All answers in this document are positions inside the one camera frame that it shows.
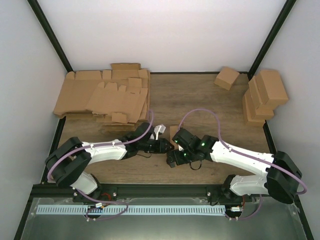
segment wooden table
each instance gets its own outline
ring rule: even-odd
[[[227,143],[268,153],[263,128],[244,125],[242,97],[248,89],[247,75],[241,74],[230,91],[215,85],[215,77],[216,74],[152,74],[150,108],[154,111],[153,125],[164,124],[167,130],[162,137],[169,139],[169,126],[178,125],[192,109],[206,108],[219,116],[221,136]],[[207,112],[192,113],[184,127],[199,138],[217,136],[217,122]],[[60,144],[74,136],[84,142],[105,142],[123,134],[107,132],[101,123],[92,120],[67,119]],[[193,163],[194,168],[198,166],[199,162]],[[188,164],[170,168],[165,154],[97,162],[85,171],[94,174],[101,183],[122,184],[221,184],[229,174],[250,174],[231,165],[209,161],[204,161],[197,171],[191,170]]]

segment gray floor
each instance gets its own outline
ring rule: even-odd
[[[203,204],[194,199],[135,199],[130,204]],[[32,205],[23,240],[305,240],[293,205],[264,198],[260,212],[251,219],[228,221],[223,216],[121,216],[113,220],[86,222],[82,215],[36,215],[37,204],[66,204],[48,198]],[[243,215],[257,204],[246,203]]]

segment black cable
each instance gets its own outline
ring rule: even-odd
[[[199,166],[197,169],[195,169],[195,168],[193,168],[193,167],[191,166],[191,162],[189,163],[189,166],[190,166],[190,168],[191,168],[192,170],[197,171],[197,170],[199,170],[199,169],[202,167],[202,161],[201,161],[201,163],[200,163],[200,166]]]
[[[144,158],[146,158],[146,159],[149,159],[149,158],[151,158],[152,153],[150,153],[150,156],[144,156],[144,155],[141,155],[141,154],[139,154],[139,153],[137,153],[137,155],[138,155],[138,156],[141,156],[141,157],[144,157]]]

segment black vertical post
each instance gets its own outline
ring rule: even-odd
[[[67,56],[66,56],[65,52],[63,51],[62,47],[60,46],[60,43],[59,43],[54,31],[52,30],[44,12],[42,11],[38,1],[37,0],[28,0],[28,3],[30,4],[35,16],[38,18],[39,23],[41,24],[43,30],[45,31],[46,35],[48,36],[56,53],[58,54],[59,58],[61,59],[61,62],[63,63],[66,71],[72,72],[73,69],[67,59]]]
[[[259,65],[261,64],[262,60],[264,59],[267,51],[269,50],[272,42],[276,38],[279,30],[281,29],[282,25],[284,24],[287,16],[289,15],[291,9],[295,5],[297,0],[286,0],[285,4],[283,5],[283,8],[281,12],[279,13],[278,17],[276,18],[268,36],[266,37],[258,55],[256,56],[249,72],[248,72],[248,78],[249,80],[252,79],[254,74],[256,73]]]

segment white panel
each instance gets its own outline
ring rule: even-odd
[[[308,192],[301,196],[315,239],[320,239],[320,2],[297,1],[262,67],[278,69],[290,98],[268,121],[278,150],[302,171]]]
[[[39,0],[75,70],[248,71],[285,0]]]
[[[0,239],[14,239],[57,127],[65,69],[26,0],[0,7]]]

